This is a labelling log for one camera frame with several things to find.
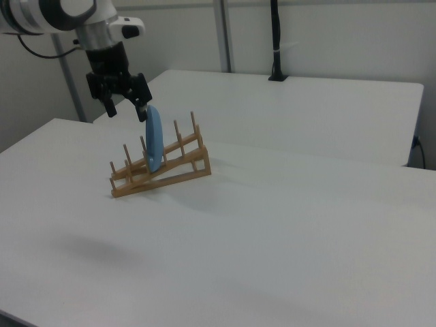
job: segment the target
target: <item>wooden peg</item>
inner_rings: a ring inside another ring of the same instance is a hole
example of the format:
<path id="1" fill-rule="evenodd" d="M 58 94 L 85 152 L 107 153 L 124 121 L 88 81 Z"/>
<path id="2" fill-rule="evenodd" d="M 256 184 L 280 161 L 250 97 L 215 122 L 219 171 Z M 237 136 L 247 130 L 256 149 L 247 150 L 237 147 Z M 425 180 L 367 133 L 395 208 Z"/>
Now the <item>wooden peg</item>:
<path id="1" fill-rule="evenodd" d="M 146 147 L 145 147 L 145 141 L 144 141 L 144 137 L 141 136 L 141 143 L 142 143 L 142 150 L 143 151 L 147 151 Z"/>
<path id="2" fill-rule="evenodd" d="M 176 129 L 177 141 L 180 144 L 180 150 L 182 151 L 182 157 L 185 156 L 185 147 L 183 146 L 182 134 L 178 132 L 177 121 L 174 121 L 174 128 Z"/>
<path id="3" fill-rule="evenodd" d="M 110 162 L 110 167 L 112 168 L 112 173 L 116 174 L 115 166 L 114 166 L 114 163 L 112 161 Z"/>
<path id="4" fill-rule="evenodd" d="M 197 125 L 197 141 L 198 141 L 198 147 L 201 149 L 203 147 L 203 137 L 200 132 L 200 125 Z"/>
<path id="5" fill-rule="evenodd" d="M 131 174 L 129 162 L 127 160 L 125 160 L 124 163 L 125 163 L 125 168 L 127 171 L 127 177 L 129 178 L 130 182 L 132 183 L 134 181 L 134 177 Z"/>
<path id="6" fill-rule="evenodd" d="M 127 150 L 127 145 L 124 144 L 123 146 L 124 146 L 125 156 L 127 157 L 127 161 L 129 162 L 129 166 L 131 166 L 130 154 L 129 154 L 129 151 Z"/>
<path id="7" fill-rule="evenodd" d="M 193 115 L 193 111 L 191 111 L 191 120 L 192 120 L 193 133 L 197 135 L 197 124 L 196 124 L 196 118 Z"/>
<path id="8" fill-rule="evenodd" d="M 151 172 L 149 166 L 149 155 L 147 155 L 147 150 L 143 150 L 142 155 L 144 156 L 145 166 L 147 167 L 147 172 Z"/>
<path id="9" fill-rule="evenodd" d="M 114 191 L 116 191 L 116 187 L 115 187 L 114 179 L 113 179 L 113 178 L 110 178 L 109 180 L 110 180 L 110 184 L 112 184 L 112 189 L 113 189 Z"/>
<path id="10" fill-rule="evenodd" d="M 165 163 L 165 165 L 168 164 L 168 159 L 166 157 L 166 150 L 165 149 L 163 150 L 163 162 Z"/>
<path id="11" fill-rule="evenodd" d="M 192 169 L 193 169 L 193 171 L 194 171 L 194 172 L 197 172 L 197 171 L 198 171 L 198 168 L 197 168 L 197 163 L 196 163 L 196 161 L 195 161 L 195 160 L 191 161 L 191 164 L 192 164 Z"/>

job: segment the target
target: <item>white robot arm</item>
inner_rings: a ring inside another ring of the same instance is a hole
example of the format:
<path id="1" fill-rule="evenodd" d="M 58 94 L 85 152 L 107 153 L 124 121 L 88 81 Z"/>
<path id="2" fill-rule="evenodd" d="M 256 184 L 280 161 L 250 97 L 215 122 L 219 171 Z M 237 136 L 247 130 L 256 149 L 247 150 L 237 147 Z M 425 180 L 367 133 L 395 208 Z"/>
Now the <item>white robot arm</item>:
<path id="1" fill-rule="evenodd" d="M 76 30 L 92 72 L 91 95 L 110 117 L 116 115 L 112 94 L 121 94 L 145 121 L 152 99 L 143 74 L 132 76 L 123 41 L 145 33 L 138 18 L 120 17 L 111 0 L 0 0 L 0 33 L 40 35 Z"/>

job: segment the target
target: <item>black cable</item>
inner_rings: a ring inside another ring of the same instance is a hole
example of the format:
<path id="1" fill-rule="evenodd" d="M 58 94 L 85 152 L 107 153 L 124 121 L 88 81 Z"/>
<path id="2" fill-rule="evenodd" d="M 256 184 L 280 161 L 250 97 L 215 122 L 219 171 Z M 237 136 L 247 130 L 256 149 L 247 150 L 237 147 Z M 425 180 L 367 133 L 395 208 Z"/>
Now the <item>black cable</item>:
<path id="1" fill-rule="evenodd" d="M 418 145 L 421 149 L 421 154 L 422 154 L 422 167 L 424 169 L 426 169 L 426 164 L 425 164 L 425 155 L 424 155 L 424 148 L 422 148 L 422 144 L 421 141 L 418 140 L 418 142 L 416 143 L 416 145 Z"/>
<path id="2" fill-rule="evenodd" d="M 69 55 L 70 53 L 78 50 L 79 48 L 72 48 L 70 51 L 67 51 L 63 54 L 59 54 L 57 56 L 44 56 L 42 54 L 36 53 L 35 51 L 31 50 L 26 44 L 25 42 L 22 40 L 21 35 L 17 35 L 18 36 L 18 40 L 20 41 L 21 45 L 27 50 L 29 51 L 31 54 L 33 54 L 34 56 L 37 56 L 39 58 L 43 58 L 43 59 L 59 59 L 62 57 L 65 57 L 67 55 Z"/>

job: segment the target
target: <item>white table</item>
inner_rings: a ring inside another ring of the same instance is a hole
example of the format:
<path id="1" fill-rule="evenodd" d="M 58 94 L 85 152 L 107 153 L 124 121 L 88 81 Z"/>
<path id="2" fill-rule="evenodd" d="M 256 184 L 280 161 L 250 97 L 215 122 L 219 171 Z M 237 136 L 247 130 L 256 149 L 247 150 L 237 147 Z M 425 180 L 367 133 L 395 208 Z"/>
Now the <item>white table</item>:
<path id="1" fill-rule="evenodd" d="M 54 120 L 0 154 L 0 310 L 40 327 L 434 324 L 434 172 L 204 141 L 212 176 L 116 200 L 109 161 L 140 150 L 135 131 Z"/>
<path id="2" fill-rule="evenodd" d="M 422 99 L 412 83 L 166 71 L 150 83 L 163 127 L 193 110 L 207 140 L 404 166 Z M 94 123 L 142 131 L 128 101 Z"/>

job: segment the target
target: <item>blue plate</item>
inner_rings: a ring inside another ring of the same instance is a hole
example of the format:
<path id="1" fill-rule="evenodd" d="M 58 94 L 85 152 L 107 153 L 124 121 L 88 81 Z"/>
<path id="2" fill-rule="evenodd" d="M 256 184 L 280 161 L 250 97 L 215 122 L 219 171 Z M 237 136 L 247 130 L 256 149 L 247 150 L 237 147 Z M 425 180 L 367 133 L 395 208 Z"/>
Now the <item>blue plate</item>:
<path id="1" fill-rule="evenodd" d="M 156 172 L 161 167 L 164 156 L 164 135 L 162 134 L 161 117 L 157 109 L 149 106 L 147 109 L 148 119 L 145 124 L 145 141 L 149 167 L 151 172 Z"/>

